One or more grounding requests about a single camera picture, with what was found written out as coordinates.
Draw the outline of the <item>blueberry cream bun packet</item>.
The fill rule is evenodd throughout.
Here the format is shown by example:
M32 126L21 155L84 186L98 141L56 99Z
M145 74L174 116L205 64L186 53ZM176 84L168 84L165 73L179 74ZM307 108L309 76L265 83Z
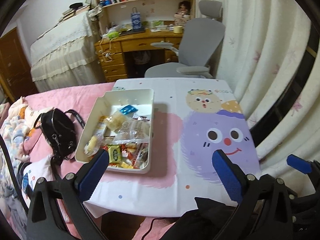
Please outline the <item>blueberry cream bun packet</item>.
M120 111L115 111L111 116L107 116L104 122L108 129L116 131L121 128L122 124L127 121L127 117Z

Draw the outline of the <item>blue candy packet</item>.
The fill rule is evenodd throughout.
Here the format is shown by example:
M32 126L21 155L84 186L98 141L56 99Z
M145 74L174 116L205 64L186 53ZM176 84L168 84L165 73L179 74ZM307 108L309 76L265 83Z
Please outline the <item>blue candy packet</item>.
M119 112L123 115L129 115L131 113L136 113L137 111L138 109L132 105L126 105L119 110Z

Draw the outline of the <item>pink bed quilt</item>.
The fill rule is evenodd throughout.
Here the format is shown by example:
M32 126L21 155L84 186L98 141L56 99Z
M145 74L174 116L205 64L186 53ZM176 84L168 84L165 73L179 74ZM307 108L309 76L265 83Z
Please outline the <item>pink bed quilt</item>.
M30 95L26 98L33 110L57 107L61 110L74 109L87 121L91 109L100 96L111 90L114 83L61 88ZM180 217L187 211L180 207L182 182L178 164L183 159L178 142L183 129L182 119L175 113L169 113L169 105L156 103L155 91L153 114L153 138L151 167L146 174L133 174L106 171L85 207L94 216L100 218L109 211L119 211L131 215L146 217L133 239L160 239L175 224L174 217ZM31 162L40 161L52 149L43 136L31 151ZM189 189L189 184L182 189Z

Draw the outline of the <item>green candy packet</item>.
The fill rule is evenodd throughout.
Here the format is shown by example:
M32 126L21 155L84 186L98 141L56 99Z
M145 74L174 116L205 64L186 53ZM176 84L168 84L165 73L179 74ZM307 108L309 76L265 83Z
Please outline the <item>green candy packet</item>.
M121 162L122 155L121 155L120 145L108 146L108 154L109 154L110 163L118 164Z

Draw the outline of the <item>red white date cake packet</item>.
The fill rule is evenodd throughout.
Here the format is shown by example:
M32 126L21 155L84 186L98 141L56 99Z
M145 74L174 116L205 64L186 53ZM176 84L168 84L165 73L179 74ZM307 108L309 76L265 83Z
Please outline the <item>red white date cake packet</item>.
M137 143L122 144L120 146L121 155L123 158L134 160L136 159L140 148L141 148L141 144L137 144Z

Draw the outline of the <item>yellow snack bar packet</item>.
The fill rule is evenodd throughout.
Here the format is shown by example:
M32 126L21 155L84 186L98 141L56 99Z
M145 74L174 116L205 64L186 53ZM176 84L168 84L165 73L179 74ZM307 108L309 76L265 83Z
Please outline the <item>yellow snack bar packet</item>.
M121 161L118 166L121 168L125 168L125 169L133 169L134 168L133 165L128 164L125 161Z

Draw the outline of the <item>large clear cake packet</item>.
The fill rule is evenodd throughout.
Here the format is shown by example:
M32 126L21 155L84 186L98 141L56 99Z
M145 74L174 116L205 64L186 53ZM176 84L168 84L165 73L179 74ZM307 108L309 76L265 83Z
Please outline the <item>large clear cake packet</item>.
M130 120L122 124L114 137L114 144L149 142L150 125L143 120Z

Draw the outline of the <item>black handbag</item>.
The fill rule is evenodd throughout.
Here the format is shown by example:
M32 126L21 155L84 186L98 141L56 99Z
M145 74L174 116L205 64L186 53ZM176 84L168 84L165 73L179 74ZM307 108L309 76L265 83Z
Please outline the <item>black handbag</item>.
M83 118L73 109L63 112L58 108L54 108L46 113L41 113L34 122L34 128L42 131L46 142L53 150L50 166L56 180L61 180L57 167L64 160L69 159L68 156L76 150L78 145L75 124L69 118L69 114L75 117L80 126L84 128L85 122Z

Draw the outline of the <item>white floral curtain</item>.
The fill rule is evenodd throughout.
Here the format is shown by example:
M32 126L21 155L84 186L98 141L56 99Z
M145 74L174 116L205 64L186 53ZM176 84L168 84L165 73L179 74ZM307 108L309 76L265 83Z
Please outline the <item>white floral curtain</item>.
M308 177L287 165L294 154L319 159L319 53L311 20L295 0L222 3L225 37L215 75L240 103L262 174L282 178L298 195Z

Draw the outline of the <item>white lace cloth cover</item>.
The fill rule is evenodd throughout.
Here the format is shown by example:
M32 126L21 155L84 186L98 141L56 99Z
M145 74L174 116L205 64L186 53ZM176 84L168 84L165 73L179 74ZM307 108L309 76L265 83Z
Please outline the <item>white lace cloth cover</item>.
M38 91L105 82L94 45L99 40L99 26L87 12L42 34L30 48L30 73Z

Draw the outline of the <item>blue gift bag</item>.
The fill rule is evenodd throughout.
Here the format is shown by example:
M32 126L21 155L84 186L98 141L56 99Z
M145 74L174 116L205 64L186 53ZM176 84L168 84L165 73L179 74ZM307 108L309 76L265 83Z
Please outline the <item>blue gift bag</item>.
M131 23L132 23L132 29L133 30L138 30L138 29L142 28L141 15L140 15L140 12L137 10L136 7L132 8Z

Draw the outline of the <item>white plastic storage bin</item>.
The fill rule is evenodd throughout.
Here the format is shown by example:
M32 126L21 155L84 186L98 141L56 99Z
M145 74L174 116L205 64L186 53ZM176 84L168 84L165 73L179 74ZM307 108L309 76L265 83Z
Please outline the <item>white plastic storage bin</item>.
M150 169L153 89L115 90L96 99L75 159L88 163L106 148L108 171L145 174Z

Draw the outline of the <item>floral blanket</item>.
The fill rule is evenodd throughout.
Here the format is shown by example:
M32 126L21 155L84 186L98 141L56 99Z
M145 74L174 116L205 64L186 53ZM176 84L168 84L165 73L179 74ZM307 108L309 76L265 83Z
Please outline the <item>floral blanket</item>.
M42 113L50 110L51 108L34 110L21 97L9 107L1 126L1 137L9 153L18 190L27 206L30 205L29 195L33 193L37 179L54 179L50 167L51 150L45 149L44 157L39 161L32 161L30 157L31 150L42 137L41 130L34 129L34 123ZM4 152L1 151L1 211L20 239L27 238L27 215L23 202L18 198Z

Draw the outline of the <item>doll on desk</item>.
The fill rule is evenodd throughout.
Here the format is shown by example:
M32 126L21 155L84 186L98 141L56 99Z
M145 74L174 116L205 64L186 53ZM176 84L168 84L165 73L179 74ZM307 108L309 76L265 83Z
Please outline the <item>doll on desk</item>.
M178 11L174 14L174 25L184 26L190 20L191 5L189 1L179 3Z

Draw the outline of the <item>grey office chair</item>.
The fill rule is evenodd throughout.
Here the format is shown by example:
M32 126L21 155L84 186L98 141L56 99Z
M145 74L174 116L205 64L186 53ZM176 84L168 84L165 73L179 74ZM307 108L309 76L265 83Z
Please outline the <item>grey office chair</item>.
M204 18L193 18L184 25L184 34L179 48L169 42L154 42L156 48L170 50L178 57L178 62L159 64L149 68L144 77L194 77L208 78L210 58L222 42L225 25L217 19L221 17L222 2L202 0L199 2L200 13Z

